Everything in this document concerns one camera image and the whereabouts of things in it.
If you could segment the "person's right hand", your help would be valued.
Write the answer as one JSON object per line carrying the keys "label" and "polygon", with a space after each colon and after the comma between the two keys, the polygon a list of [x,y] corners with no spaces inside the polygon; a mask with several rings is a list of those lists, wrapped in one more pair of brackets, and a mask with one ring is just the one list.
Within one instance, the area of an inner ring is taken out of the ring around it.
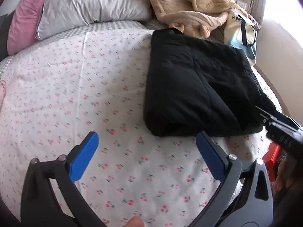
{"label": "person's right hand", "polygon": [[282,189],[302,190],[302,177],[287,176],[287,170],[290,166],[290,160],[285,157],[278,166],[277,177],[272,184],[272,193],[277,194]]}

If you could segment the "person's left hand thumb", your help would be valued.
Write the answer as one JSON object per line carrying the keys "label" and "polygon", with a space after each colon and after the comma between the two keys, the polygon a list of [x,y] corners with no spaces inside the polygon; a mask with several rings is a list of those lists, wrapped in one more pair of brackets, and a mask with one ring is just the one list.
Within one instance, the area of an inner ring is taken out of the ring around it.
{"label": "person's left hand thumb", "polygon": [[144,222],[139,216],[134,216],[123,227],[144,227]]}

